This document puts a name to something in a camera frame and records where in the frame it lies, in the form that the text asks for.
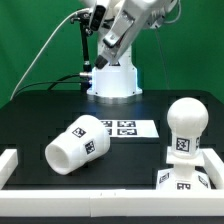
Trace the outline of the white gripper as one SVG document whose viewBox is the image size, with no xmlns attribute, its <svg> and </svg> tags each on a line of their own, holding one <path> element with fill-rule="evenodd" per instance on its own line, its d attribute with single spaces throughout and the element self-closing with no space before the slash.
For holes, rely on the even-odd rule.
<svg viewBox="0 0 224 224">
<path fill-rule="evenodd" d="M 166 6 L 166 0 L 125 0 L 111 29 L 98 45 L 95 67 L 103 69 L 107 64 L 115 64 L 144 25 L 152 25 L 164 13 Z"/>
</svg>

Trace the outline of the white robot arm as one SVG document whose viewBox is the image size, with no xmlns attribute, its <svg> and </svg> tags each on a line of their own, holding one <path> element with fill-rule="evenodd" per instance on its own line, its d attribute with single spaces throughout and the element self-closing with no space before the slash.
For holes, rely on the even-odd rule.
<svg viewBox="0 0 224 224">
<path fill-rule="evenodd" d="M 98 33 L 98 55 L 87 94 L 104 103 L 123 103 L 142 94 L 132 48 L 142 29 L 176 22 L 180 0 L 80 0 L 90 15 L 89 28 Z"/>
</svg>

